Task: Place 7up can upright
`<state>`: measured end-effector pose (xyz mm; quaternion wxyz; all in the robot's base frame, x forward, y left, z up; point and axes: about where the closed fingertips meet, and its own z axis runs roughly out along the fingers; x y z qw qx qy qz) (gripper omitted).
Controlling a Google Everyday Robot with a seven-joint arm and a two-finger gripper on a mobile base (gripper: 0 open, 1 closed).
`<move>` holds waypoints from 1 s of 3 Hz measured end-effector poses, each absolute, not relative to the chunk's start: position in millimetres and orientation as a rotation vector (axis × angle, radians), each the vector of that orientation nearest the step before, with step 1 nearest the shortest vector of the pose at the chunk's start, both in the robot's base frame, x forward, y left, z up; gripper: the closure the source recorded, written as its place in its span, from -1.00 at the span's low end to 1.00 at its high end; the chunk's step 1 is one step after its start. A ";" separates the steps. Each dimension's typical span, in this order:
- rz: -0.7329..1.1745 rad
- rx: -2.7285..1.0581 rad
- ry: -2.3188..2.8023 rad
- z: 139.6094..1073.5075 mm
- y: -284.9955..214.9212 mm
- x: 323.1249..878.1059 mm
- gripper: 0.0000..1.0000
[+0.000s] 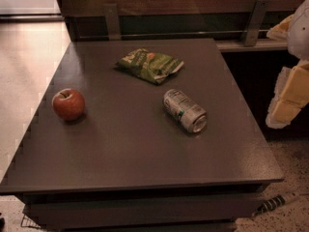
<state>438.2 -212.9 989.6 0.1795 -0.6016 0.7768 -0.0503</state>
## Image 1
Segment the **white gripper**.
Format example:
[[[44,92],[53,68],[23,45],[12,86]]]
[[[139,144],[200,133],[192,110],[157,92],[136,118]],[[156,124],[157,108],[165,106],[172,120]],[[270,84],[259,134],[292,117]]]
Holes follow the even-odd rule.
[[[271,99],[266,124],[283,129],[309,103],[309,0],[267,31],[272,40],[286,40],[288,51],[299,60],[294,67],[283,67],[278,74],[274,97]]]

